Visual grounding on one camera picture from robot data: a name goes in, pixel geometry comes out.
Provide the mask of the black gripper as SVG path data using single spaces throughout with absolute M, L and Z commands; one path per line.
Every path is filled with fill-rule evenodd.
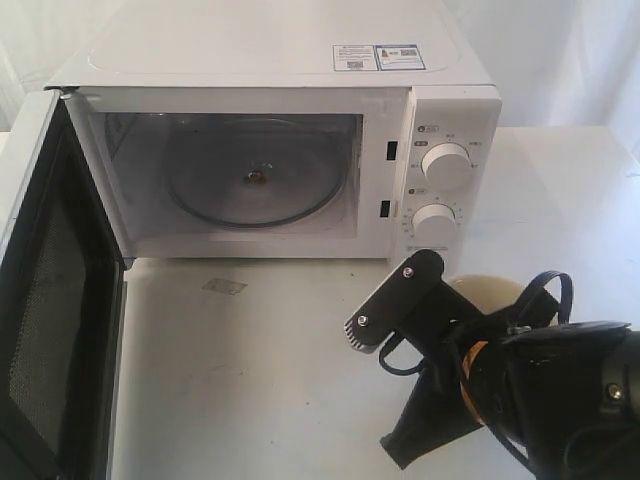
M 412 311 L 409 340 L 424 369 L 393 430 L 380 439 L 401 469 L 423 455 L 490 424 L 515 437 L 500 340 L 506 319 L 481 313 L 440 284 Z

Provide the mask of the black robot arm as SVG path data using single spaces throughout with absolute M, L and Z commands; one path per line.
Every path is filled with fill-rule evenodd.
M 573 323 L 568 283 L 543 279 L 484 313 L 441 282 L 378 293 L 363 343 L 386 357 L 407 341 L 417 382 L 381 440 L 400 467 L 481 427 L 538 479 L 639 475 L 639 335 Z

